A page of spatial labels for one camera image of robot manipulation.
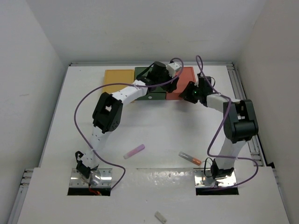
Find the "green drawer box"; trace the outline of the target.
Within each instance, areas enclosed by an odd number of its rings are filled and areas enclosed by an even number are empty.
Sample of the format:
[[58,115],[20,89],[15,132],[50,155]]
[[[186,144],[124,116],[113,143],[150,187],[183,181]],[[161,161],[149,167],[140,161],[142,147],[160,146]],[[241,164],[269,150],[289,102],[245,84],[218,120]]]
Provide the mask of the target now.
[[[137,76],[142,73],[146,67],[135,67],[135,79]],[[139,97],[137,100],[165,100],[166,91],[161,87],[157,87],[154,91],[148,93],[145,96]]]

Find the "red drawer box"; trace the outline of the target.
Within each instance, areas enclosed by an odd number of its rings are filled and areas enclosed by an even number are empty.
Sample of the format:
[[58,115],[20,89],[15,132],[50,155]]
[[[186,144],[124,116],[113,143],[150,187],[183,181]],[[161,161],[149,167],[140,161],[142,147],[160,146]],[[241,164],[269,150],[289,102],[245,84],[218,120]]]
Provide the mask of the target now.
[[193,67],[184,67],[177,83],[177,89],[172,93],[166,93],[166,100],[180,100],[179,95],[185,90],[190,81],[196,82],[194,69]]

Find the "lilac glue stick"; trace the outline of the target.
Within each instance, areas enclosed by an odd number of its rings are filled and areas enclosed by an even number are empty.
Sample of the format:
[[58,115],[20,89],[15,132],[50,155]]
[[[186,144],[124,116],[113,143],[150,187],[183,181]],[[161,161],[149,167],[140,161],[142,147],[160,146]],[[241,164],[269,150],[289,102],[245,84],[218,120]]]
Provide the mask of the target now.
[[136,148],[132,149],[131,151],[127,152],[127,153],[123,156],[123,158],[124,158],[124,159],[128,159],[128,158],[134,156],[135,154],[139,153],[140,151],[142,151],[142,150],[144,150],[144,149],[145,149],[145,145],[144,145],[144,144],[141,144],[141,145],[139,145],[138,147],[136,147]]

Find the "orange capped glue stick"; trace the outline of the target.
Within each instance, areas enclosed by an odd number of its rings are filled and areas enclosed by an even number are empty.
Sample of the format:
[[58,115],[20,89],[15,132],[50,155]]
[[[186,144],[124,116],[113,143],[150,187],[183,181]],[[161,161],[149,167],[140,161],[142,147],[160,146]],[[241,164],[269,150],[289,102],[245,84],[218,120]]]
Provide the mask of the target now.
[[193,157],[193,156],[190,156],[184,152],[179,152],[178,154],[181,158],[197,165],[197,166],[200,166],[202,164],[202,161],[198,160],[197,158]]

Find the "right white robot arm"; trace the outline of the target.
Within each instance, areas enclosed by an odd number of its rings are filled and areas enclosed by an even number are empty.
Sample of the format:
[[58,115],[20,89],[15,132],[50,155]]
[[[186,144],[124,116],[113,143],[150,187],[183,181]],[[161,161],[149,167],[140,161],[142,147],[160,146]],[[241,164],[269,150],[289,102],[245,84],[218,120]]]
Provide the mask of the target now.
[[[190,81],[180,97],[190,103],[200,102],[203,106],[221,112],[223,119],[215,136],[212,138],[207,154],[213,157],[210,172],[213,179],[230,176],[236,160],[241,160],[239,153],[243,146],[258,134],[258,123],[251,100],[231,99],[218,93],[211,84],[212,78],[198,74],[198,81]],[[225,140],[218,155],[210,154],[212,145],[220,131]]]

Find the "yellow drawer box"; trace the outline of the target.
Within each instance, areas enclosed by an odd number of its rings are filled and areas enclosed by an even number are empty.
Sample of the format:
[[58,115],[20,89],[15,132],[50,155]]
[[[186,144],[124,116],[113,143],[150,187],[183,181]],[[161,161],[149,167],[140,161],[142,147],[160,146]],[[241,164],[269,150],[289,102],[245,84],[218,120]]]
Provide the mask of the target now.
[[[106,70],[103,84],[126,83],[132,84],[135,80],[134,70]],[[111,85],[102,88],[102,92],[109,94],[124,89],[125,85]]]

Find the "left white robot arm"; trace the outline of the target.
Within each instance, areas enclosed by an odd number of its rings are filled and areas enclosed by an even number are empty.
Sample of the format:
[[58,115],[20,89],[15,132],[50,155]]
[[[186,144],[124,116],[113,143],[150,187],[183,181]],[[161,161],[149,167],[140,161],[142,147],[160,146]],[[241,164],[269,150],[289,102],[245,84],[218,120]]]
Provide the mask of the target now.
[[166,92],[173,92],[183,72],[183,62],[177,63],[174,58],[170,63],[154,62],[136,76],[131,84],[124,84],[124,88],[113,92],[103,92],[92,114],[93,130],[90,139],[84,138],[89,146],[85,153],[77,151],[76,170],[87,180],[98,168],[103,159],[100,150],[104,148],[109,135],[116,130],[121,122],[123,107],[153,92],[161,87]]

